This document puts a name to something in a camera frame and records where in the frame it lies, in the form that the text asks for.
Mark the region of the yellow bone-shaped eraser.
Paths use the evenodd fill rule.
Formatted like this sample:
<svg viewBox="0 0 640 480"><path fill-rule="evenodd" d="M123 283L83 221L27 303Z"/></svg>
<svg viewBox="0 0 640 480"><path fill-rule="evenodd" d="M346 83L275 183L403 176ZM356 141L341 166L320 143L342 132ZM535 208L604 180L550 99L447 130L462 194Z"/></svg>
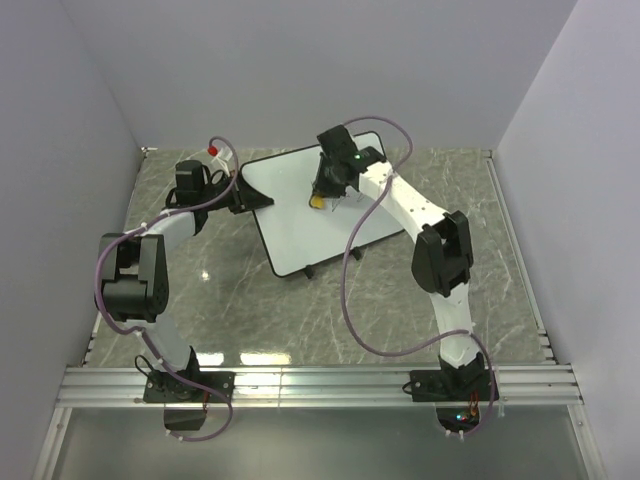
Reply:
<svg viewBox="0 0 640 480"><path fill-rule="evenodd" d="M322 196L312 195L309 199L309 206L315 210L323 210L325 208L325 199Z"/></svg>

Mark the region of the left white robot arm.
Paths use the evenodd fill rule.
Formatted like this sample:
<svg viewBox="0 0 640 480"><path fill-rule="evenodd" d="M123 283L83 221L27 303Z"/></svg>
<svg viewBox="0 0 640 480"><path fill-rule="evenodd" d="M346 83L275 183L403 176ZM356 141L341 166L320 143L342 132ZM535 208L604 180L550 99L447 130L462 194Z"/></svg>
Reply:
<svg viewBox="0 0 640 480"><path fill-rule="evenodd" d="M165 208L148 225L107 233L99 243L94 301L120 335L134 335L152 356L148 382L167 388L180 402L196 399L202 379L195 350L166 313L170 286L167 254L198 235L211 212L240 214L275 201L251 186L237 168L211 171L197 160L175 167L175 185Z"/></svg>

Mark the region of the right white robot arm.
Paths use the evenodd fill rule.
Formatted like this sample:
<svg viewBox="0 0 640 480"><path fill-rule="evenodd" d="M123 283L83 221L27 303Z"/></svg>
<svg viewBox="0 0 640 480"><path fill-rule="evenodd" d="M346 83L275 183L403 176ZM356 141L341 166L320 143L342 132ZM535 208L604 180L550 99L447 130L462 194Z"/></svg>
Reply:
<svg viewBox="0 0 640 480"><path fill-rule="evenodd" d="M469 221L460 211L448 212L419 193L397 165L374 147L360 148L343 125L318 135L320 163L309 204L347 190L372 200L357 222L361 227L377 208L390 214L414 244L411 273L432 303L438 336L440 385L455 400L490 381L487 356L473 332L469 284L474 264Z"/></svg>

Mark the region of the white whiteboard black frame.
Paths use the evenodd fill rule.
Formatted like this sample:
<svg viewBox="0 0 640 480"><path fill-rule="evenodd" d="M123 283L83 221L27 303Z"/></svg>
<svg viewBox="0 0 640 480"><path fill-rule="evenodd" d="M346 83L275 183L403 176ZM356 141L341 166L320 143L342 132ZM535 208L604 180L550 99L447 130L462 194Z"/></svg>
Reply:
<svg viewBox="0 0 640 480"><path fill-rule="evenodd" d="M245 163L243 179L273 204L254 211L272 270L286 277L340 257L357 221L373 201L349 188L322 209L309 206L321 147L308 146Z"/></svg>

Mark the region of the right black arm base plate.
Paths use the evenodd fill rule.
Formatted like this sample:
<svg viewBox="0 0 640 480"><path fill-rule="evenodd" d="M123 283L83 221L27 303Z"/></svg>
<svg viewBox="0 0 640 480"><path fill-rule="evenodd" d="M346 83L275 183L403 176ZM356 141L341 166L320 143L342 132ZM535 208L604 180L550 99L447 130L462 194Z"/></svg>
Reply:
<svg viewBox="0 0 640 480"><path fill-rule="evenodd" d="M468 402L473 394L481 402L499 399L498 387L487 369L470 378L445 370L411 370L401 390L413 402Z"/></svg>

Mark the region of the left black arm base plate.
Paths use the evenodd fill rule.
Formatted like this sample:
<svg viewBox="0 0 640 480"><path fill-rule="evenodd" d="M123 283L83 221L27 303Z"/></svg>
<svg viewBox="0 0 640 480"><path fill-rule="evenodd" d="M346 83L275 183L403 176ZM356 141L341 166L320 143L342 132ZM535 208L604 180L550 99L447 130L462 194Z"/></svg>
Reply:
<svg viewBox="0 0 640 480"><path fill-rule="evenodd" d="M223 403L232 398L236 374L231 371L198 372L191 378L192 382L219 392L223 399L208 391L186 385L169 373L154 371L147 375L143 394L144 403Z"/></svg>

